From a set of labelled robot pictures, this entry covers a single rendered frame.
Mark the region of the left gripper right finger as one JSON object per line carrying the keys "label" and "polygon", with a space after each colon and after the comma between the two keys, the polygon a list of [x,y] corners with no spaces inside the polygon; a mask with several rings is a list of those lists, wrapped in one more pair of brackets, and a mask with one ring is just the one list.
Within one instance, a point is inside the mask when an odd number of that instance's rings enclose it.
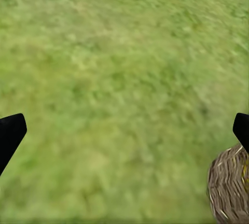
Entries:
{"label": "left gripper right finger", "polygon": [[237,113],[233,124],[233,132],[249,154],[249,115]]}

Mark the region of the wicker basket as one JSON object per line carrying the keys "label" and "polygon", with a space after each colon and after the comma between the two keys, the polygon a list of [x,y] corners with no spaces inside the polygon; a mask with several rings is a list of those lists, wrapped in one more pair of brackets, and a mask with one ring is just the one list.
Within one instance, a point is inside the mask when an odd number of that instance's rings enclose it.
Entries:
{"label": "wicker basket", "polygon": [[207,176],[210,209],[218,224],[249,224],[249,154],[241,142],[218,153]]}

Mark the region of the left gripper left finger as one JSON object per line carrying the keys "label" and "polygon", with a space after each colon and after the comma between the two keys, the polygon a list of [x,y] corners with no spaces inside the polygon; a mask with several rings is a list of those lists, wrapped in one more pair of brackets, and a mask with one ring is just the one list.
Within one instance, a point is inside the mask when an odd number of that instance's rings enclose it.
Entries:
{"label": "left gripper left finger", "polygon": [[27,127],[22,113],[0,119],[0,175],[26,133]]}

